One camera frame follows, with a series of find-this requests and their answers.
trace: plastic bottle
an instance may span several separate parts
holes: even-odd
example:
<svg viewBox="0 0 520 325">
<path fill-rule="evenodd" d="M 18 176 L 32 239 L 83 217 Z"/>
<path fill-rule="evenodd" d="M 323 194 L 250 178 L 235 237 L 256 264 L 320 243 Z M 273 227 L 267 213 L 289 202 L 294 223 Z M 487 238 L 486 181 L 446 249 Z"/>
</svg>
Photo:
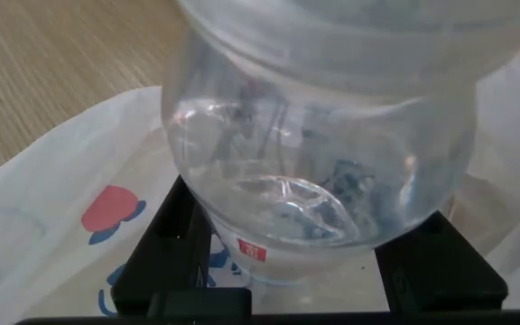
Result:
<svg viewBox="0 0 520 325">
<path fill-rule="evenodd" d="M 176 166 L 240 268 L 286 284 L 422 223 L 465 172 L 520 0 L 182 0 Z"/>
</svg>

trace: wood grain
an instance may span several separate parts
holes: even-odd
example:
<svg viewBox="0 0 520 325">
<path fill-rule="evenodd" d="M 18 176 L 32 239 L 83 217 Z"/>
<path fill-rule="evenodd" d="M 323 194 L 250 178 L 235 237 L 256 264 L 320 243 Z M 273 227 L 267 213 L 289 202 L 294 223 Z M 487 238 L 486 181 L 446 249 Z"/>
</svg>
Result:
<svg viewBox="0 0 520 325">
<path fill-rule="evenodd" d="M 87 107 L 159 84 L 185 30 L 168 0 L 0 0 L 0 165 Z"/>
</svg>

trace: red logo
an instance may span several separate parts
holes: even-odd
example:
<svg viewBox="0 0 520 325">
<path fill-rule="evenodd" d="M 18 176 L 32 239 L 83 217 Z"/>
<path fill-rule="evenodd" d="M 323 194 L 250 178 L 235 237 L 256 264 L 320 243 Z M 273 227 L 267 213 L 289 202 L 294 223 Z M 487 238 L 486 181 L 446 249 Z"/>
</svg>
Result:
<svg viewBox="0 0 520 325">
<path fill-rule="evenodd" d="M 266 249 L 254 244 L 250 244 L 240 238 L 238 238 L 238 244 L 240 245 L 240 252 L 254 258 L 257 261 L 264 262 L 266 260 Z"/>
</svg>

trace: wooden table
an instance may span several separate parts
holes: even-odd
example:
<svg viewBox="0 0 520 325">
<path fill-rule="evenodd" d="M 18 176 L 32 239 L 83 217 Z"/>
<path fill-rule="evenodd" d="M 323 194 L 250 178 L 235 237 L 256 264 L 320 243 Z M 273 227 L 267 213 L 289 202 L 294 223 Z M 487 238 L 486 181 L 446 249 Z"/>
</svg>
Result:
<svg viewBox="0 0 520 325">
<path fill-rule="evenodd" d="M 0 165 L 87 107 L 160 83 L 185 30 L 172 0 L 0 0 Z"/>
</svg>

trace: blue print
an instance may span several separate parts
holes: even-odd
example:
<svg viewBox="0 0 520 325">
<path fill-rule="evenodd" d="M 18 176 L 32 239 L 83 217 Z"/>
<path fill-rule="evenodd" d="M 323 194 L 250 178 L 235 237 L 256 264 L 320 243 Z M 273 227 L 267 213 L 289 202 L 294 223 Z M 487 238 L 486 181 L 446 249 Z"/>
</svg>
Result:
<svg viewBox="0 0 520 325">
<path fill-rule="evenodd" d="M 138 201 L 137 202 L 137 205 L 135 206 L 135 211 L 132 212 L 131 215 L 129 215 L 128 217 L 124 218 L 122 221 L 132 221 L 135 219 L 135 217 L 139 216 L 145 209 L 145 201 L 144 200 L 141 200 L 141 201 Z"/>
<path fill-rule="evenodd" d="M 108 317 L 117 317 L 117 312 L 113 312 L 107 308 L 103 289 L 97 293 L 97 305 L 99 306 L 99 311 L 101 311 L 101 313 L 104 315 Z"/>
<path fill-rule="evenodd" d="M 119 222 L 115 226 L 111 227 L 110 229 L 94 232 L 93 234 L 91 234 L 91 237 L 89 238 L 89 244 L 94 245 L 97 243 L 101 243 L 104 240 L 107 240 L 108 238 L 113 236 L 118 229 L 119 229 Z"/>
<path fill-rule="evenodd" d="M 215 288 L 216 287 L 216 281 L 212 278 L 210 274 L 208 274 L 208 287 L 209 288 Z"/>
<path fill-rule="evenodd" d="M 222 249 L 219 253 L 214 253 L 209 255 L 209 267 L 213 268 L 222 268 L 226 265 L 226 261 L 230 253 L 226 248 Z"/>
</svg>

